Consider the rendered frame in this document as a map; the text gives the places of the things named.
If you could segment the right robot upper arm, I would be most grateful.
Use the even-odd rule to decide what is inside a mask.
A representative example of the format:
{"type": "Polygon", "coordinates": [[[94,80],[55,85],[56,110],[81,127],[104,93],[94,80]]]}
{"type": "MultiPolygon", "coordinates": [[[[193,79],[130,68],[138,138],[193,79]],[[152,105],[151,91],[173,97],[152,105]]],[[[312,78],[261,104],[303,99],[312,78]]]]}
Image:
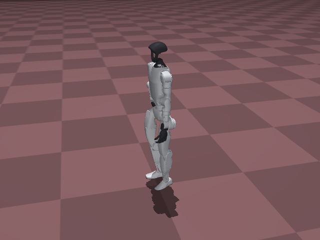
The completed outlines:
{"type": "MultiPolygon", "coordinates": [[[[150,64],[152,64],[152,63],[153,63],[153,62],[150,62],[150,63],[147,64],[147,69],[148,69],[148,70],[149,70],[150,64]]],[[[147,82],[146,86],[147,86],[148,89],[150,90],[150,83],[149,83],[149,81],[147,82]]]]}

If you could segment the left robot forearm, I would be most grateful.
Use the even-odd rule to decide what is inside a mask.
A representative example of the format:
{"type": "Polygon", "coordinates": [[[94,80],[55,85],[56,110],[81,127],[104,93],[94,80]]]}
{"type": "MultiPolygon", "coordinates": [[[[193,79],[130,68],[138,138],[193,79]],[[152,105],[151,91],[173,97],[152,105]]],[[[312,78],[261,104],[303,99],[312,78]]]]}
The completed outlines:
{"type": "Polygon", "coordinates": [[[161,124],[164,124],[163,129],[169,128],[169,116],[171,111],[171,100],[166,99],[164,102],[165,107],[162,107],[161,124]]]}

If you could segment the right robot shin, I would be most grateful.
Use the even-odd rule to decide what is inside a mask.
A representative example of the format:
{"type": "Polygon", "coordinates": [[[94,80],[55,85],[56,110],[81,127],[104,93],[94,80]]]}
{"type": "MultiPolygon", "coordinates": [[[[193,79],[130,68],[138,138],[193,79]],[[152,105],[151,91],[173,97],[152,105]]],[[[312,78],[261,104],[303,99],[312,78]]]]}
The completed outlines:
{"type": "MultiPolygon", "coordinates": [[[[150,147],[150,144],[149,144],[150,147]]],[[[152,147],[150,147],[152,159],[155,163],[155,166],[157,168],[157,173],[161,173],[161,166],[160,166],[160,152],[159,150],[154,150],[152,147]],[[159,170],[158,170],[159,169],[159,170]]]]}

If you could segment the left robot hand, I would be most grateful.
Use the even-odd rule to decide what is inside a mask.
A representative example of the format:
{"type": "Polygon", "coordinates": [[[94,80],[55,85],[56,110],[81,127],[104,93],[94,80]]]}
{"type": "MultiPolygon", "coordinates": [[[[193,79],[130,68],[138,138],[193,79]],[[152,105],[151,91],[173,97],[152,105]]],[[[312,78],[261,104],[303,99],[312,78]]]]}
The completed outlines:
{"type": "Polygon", "coordinates": [[[159,135],[154,139],[154,140],[157,140],[157,139],[159,138],[159,140],[156,141],[156,143],[159,143],[159,144],[160,144],[160,143],[163,143],[164,141],[166,141],[166,140],[167,140],[167,136],[168,136],[168,133],[167,133],[168,128],[165,128],[165,129],[164,129],[164,124],[163,124],[163,123],[161,124],[160,129],[161,129],[161,132],[160,132],[159,135]]]}

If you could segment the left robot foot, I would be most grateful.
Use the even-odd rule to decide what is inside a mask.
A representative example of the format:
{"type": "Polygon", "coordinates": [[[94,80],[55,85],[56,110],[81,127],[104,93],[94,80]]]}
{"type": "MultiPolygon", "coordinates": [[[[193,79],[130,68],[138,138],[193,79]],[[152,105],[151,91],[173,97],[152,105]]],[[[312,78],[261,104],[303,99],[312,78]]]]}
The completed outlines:
{"type": "Polygon", "coordinates": [[[173,180],[169,177],[168,182],[161,181],[154,189],[155,190],[162,190],[166,188],[167,186],[171,185],[173,183],[173,180]]]}

